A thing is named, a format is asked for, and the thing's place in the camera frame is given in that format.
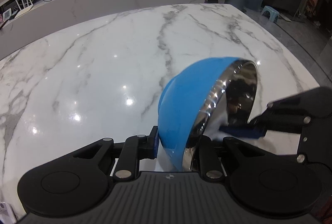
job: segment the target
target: blue plastic stool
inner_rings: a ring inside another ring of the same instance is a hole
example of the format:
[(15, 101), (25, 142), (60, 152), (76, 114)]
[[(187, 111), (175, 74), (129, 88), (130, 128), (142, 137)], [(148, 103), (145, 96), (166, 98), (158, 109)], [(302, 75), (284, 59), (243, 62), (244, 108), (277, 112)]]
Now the blue plastic stool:
[(266, 11), (270, 12), (270, 18), (269, 18), (269, 20), (270, 20), (271, 22), (277, 22), (280, 13), (279, 13), (278, 11), (276, 11), (274, 8), (272, 8), (272, 7), (266, 5), (266, 6), (264, 7), (264, 9), (263, 9), (261, 15), (264, 15), (264, 13), (265, 13)]

